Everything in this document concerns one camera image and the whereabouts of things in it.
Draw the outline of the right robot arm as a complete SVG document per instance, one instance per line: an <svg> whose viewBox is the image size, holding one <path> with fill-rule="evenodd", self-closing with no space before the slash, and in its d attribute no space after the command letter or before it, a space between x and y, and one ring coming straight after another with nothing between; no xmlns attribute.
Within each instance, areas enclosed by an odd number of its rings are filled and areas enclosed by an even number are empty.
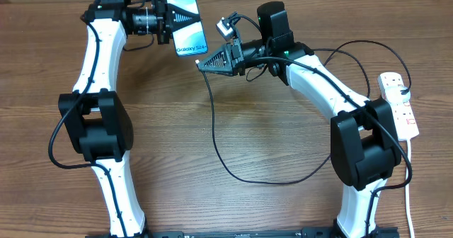
<svg viewBox="0 0 453 238"><path fill-rule="evenodd" d="M375 214L379 196L393 170L406 159L398 143L390 104L370 100L334 77L313 49L294 39L285 5L262 4L255 26L261 37L244 42L233 13L217 23L225 43L197 68L203 75L244 75L265 67L285 85L308 98L330 125L328 160L343 182L340 212L330 227L303 227L298 237L397 237L395 227L380 227Z"/></svg>

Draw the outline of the blue Samsung Galaxy phone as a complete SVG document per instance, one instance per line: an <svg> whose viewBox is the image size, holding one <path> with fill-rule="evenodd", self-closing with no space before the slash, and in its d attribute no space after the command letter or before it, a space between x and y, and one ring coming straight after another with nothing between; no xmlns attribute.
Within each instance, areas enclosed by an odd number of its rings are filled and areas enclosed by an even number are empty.
<svg viewBox="0 0 453 238"><path fill-rule="evenodd" d="M200 14L197 0L168 0L167 3ZM180 57L201 55L208 51L202 20L180 30L171 31L171 35L176 54Z"/></svg>

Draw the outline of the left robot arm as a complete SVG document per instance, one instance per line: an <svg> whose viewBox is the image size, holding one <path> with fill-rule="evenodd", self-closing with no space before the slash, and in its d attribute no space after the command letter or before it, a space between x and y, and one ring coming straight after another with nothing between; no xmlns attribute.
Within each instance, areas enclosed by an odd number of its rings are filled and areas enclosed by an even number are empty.
<svg viewBox="0 0 453 238"><path fill-rule="evenodd" d="M130 35L173 43L180 57L206 53L197 0L95 0L81 19L88 33L84 63L71 93L59 97L58 127L98 179L109 236L150 237L130 168L132 121L116 91L120 57Z"/></svg>

